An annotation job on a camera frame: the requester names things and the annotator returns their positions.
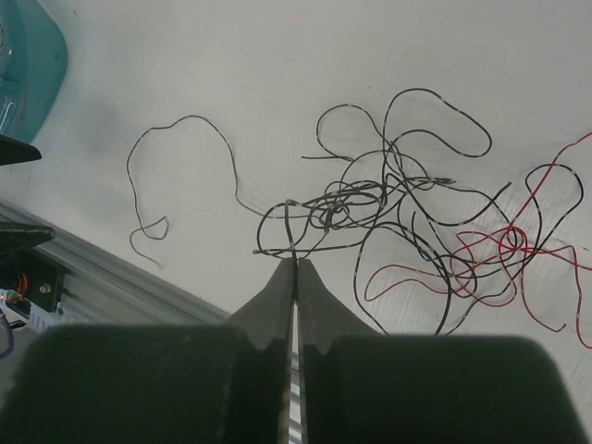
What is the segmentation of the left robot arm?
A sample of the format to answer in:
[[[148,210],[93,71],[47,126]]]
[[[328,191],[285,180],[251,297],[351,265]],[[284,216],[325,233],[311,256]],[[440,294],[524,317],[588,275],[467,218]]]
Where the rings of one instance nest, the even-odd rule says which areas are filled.
[[[9,218],[8,205],[26,198],[31,182],[31,165],[42,160],[31,144],[1,136],[1,269],[13,266],[21,255],[51,241],[55,230],[44,222]]]

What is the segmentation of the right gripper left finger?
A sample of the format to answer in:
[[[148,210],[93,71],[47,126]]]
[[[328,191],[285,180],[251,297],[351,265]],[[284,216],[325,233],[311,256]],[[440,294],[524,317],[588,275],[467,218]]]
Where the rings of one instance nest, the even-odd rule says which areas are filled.
[[[296,265],[211,326],[55,327],[1,411],[5,443],[284,443]]]

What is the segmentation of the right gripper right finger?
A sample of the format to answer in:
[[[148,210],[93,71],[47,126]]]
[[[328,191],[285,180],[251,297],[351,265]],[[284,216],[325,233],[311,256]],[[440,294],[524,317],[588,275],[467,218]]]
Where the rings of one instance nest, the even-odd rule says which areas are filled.
[[[297,271],[308,443],[580,443],[549,355],[512,336],[383,336]]]

